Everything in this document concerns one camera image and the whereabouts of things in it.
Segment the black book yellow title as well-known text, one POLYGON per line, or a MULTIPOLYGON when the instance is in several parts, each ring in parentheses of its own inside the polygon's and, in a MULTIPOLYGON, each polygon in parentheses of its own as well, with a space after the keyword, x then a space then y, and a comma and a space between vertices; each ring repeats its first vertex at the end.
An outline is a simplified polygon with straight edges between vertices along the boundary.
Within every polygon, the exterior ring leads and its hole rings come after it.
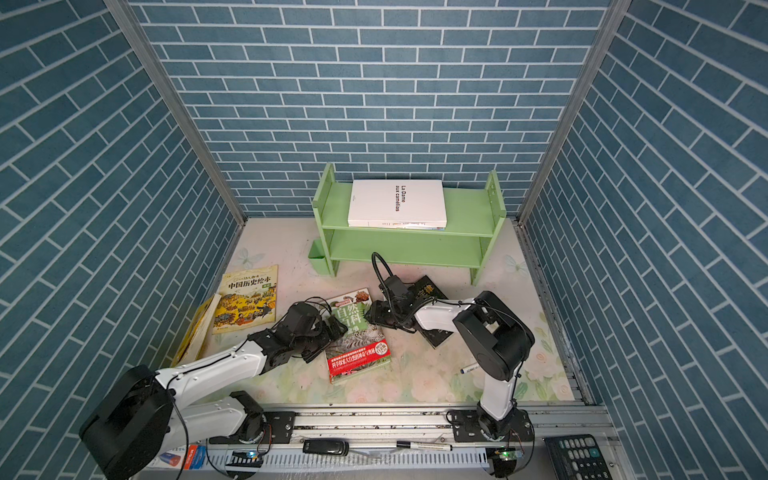
MULTIPOLYGON (((414 302, 422 300, 426 297, 434 297, 438 299, 446 299, 443 292, 434 284, 434 282, 427 276, 422 276, 419 280, 410 283, 408 286, 409 292, 414 296, 414 302)), ((413 321, 414 329, 418 331, 422 337, 430 344, 433 349, 439 347, 442 343, 449 339, 452 332, 440 329, 427 330, 421 327, 416 320, 413 321)))

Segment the green nature encyclopedia book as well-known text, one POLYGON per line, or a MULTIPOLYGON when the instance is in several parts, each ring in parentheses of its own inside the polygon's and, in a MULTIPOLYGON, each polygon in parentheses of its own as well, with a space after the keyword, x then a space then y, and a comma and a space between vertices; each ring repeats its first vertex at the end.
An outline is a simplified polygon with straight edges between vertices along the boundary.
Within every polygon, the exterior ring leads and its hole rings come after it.
POLYGON ((347 327, 346 333, 325 350, 332 384, 339 384, 391 361, 391 351, 382 329, 366 318, 372 306, 367 288, 331 298, 328 303, 334 317, 347 327))

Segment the space cover science magazine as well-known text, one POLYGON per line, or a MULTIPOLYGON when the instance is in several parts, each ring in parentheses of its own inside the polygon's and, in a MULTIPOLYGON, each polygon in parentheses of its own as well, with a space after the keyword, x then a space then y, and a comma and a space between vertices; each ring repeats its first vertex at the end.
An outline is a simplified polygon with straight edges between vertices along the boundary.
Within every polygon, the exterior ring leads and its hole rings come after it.
POLYGON ((371 224, 356 228, 375 228, 375 229, 401 229, 418 231, 443 231, 445 226, 435 226, 417 223, 394 223, 394 224, 371 224))

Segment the white La Dame book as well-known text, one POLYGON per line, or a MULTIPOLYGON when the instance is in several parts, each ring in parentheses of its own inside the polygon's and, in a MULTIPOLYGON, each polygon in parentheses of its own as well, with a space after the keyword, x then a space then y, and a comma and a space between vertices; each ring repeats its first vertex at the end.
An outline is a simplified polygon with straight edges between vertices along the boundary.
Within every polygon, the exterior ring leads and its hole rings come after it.
POLYGON ((348 225, 417 223, 447 226, 439 180, 355 180, 348 225))

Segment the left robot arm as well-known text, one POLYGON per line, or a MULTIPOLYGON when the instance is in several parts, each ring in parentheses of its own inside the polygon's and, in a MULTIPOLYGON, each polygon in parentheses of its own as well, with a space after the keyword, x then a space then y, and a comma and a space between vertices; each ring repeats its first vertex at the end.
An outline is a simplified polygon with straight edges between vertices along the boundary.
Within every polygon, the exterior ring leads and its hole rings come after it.
POLYGON ((256 443, 266 436, 263 408, 244 391, 202 398, 299 357, 311 363, 348 328, 330 308, 296 302, 271 328, 191 363, 125 372, 84 421, 79 437, 109 479, 128 479, 160 454, 196 441, 256 443))

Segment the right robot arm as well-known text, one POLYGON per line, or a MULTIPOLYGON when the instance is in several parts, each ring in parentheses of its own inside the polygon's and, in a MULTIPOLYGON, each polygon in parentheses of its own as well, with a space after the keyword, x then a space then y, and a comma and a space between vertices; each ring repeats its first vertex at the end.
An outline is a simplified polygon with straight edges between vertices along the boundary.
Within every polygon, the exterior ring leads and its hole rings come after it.
POLYGON ((393 275, 379 282, 384 296, 372 304, 367 320, 390 329, 457 333, 485 374, 478 415, 488 430, 507 427, 516 410, 515 389, 535 344, 531 329, 493 292, 467 300, 418 297, 393 275))

